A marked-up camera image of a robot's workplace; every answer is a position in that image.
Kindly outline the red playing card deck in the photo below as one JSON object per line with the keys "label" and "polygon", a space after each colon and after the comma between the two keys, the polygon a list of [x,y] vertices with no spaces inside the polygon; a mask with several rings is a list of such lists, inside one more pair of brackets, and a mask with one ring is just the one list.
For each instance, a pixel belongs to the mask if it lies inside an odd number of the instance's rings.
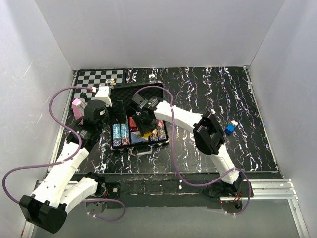
{"label": "red playing card deck", "polygon": [[129,117],[129,126],[130,128],[137,128],[137,125],[132,117]]}

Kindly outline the blue playing card deck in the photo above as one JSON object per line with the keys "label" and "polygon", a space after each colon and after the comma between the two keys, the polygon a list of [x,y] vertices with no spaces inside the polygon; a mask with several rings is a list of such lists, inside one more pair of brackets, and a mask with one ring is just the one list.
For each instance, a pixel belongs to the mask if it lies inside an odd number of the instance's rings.
{"label": "blue playing card deck", "polygon": [[130,133],[131,144],[147,143],[149,141],[148,136],[142,136],[139,131]]}

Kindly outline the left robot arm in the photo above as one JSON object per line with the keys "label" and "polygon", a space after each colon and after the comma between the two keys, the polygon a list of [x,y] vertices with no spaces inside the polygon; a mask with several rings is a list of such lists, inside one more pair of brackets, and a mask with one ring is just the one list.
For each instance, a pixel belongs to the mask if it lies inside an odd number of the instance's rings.
{"label": "left robot arm", "polygon": [[86,198],[92,196],[93,202],[107,199],[109,186],[103,176],[94,172],[85,174],[71,188],[67,185],[98,142],[103,126],[111,123],[111,106],[110,99],[92,99],[86,104],[50,172],[31,195],[23,195],[19,200],[26,221],[55,234],[68,213]]}

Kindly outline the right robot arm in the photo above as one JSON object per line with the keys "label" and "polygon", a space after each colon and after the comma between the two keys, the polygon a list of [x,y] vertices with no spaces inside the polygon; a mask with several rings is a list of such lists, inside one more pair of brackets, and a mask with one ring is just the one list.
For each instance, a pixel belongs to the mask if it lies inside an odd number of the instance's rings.
{"label": "right robot arm", "polygon": [[186,181],[177,166],[174,138],[172,138],[171,147],[175,170],[184,184],[192,187],[205,187],[220,181],[228,196],[235,197],[241,193],[243,182],[241,172],[235,167],[227,152],[224,131],[213,113],[193,113],[175,106],[172,101],[168,102],[157,97],[146,99],[139,94],[135,94],[130,99],[129,106],[134,110],[132,118],[141,134],[154,130],[157,120],[171,123],[173,130],[178,126],[192,133],[196,148],[211,158],[220,174],[219,178],[204,184],[193,184]]}

